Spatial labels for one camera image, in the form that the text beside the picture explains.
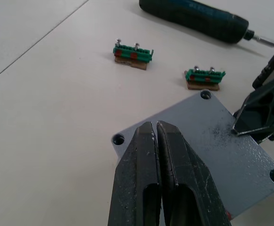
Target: black screwdriver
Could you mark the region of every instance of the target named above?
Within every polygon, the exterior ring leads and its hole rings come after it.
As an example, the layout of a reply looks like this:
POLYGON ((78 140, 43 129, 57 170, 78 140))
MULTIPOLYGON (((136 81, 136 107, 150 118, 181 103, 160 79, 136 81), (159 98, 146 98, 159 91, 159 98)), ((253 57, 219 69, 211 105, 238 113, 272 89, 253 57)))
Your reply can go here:
POLYGON ((192 0, 139 0, 140 7, 162 19, 192 28, 226 43, 256 40, 274 47, 274 41, 249 30, 249 21, 192 0))

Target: table surface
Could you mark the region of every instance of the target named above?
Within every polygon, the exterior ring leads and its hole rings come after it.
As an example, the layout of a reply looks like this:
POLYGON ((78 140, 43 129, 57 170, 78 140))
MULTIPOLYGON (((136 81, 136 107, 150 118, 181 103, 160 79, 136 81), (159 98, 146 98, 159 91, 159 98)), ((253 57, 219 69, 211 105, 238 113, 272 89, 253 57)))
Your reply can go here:
MULTIPOLYGON (((201 2, 247 18, 257 34, 274 39, 274 1, 201 2)), ((43 34, 17 42, 33 45, 64 17, 41 20, 43 34)), ((0 70, 29 48, 7 45, 0 51, 13 57, 0 59, 0 70)), ((137 0, 90 0, 0 74, 0 226, 107 225, 117 164, 111 136, 194 94, 182 74, 194 65, 227 72, 214 94, 233 112, 273 55, 255 41, 229 46, 151 16, 137 0), (116 38, 155 50, 146 71, 114 63, 116 38)), ((274 159, 274 142, 262 147, 274 159)), ((270 224, 274 194, 232 221, 270 224)))

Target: cork base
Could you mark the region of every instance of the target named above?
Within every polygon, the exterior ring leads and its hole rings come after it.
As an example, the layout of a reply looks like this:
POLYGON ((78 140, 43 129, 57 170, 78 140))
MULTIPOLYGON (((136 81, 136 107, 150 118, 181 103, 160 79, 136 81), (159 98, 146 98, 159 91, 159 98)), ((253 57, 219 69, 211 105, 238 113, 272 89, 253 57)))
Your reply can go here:
POLYGON ((125 64, 125 65, 130 65, 131 67, 139 68, 142 70, 146 70, 146 68, 147 68, 147 63, 145 63, 145 62, 141 62, 141 61, 134 60, 134 59, 123 58, 123 57, 119 57, 119 56, 115 57, 115 62, 120 63, 120 64, 125 64))
POLYGON ((208 89, 211 91, 218 91, 219 85, 217 83, 206 83, 206 82, 197 82, 197 81, 187 81, 188 89, 208 89))

